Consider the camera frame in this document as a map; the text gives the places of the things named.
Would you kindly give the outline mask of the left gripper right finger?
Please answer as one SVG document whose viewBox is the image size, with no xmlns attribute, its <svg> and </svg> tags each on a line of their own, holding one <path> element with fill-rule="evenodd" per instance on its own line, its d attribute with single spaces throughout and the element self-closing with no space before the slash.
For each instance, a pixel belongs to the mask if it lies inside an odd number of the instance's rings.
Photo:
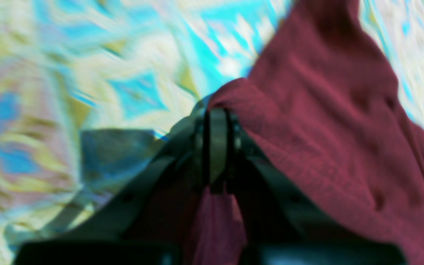
<svg viewBox="0 0 424 265">
<path fill-rule="evenodd" d="M 230 111 L 210 111 L 210 191 L 233 194 L 248 245 L 241 265 L 405 265 L 321 211 L 266 158 Z"/>
</svg>

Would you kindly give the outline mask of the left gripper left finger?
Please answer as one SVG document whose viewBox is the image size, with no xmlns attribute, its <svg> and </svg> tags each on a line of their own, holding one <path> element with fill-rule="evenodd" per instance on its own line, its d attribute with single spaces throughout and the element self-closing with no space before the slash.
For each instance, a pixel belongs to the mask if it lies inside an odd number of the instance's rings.
<svg viewBox="0 0 424 265">
<path fill-rule="evenodd" d="M 133 130 L 91 130 L 83 133 L 83 173 L 96 165 L 94 143 L 116 136 L 128 156 L 115 173 L 131 180 L 92 217 L 49 240 L 22 245 L 15 265 L 180 265 L 175 225 L 187 200 L 202 188 L 202 150 L 208 116 L 204 109 L 175 124 L 169 140 L 133 176 Z"/>
</svg>

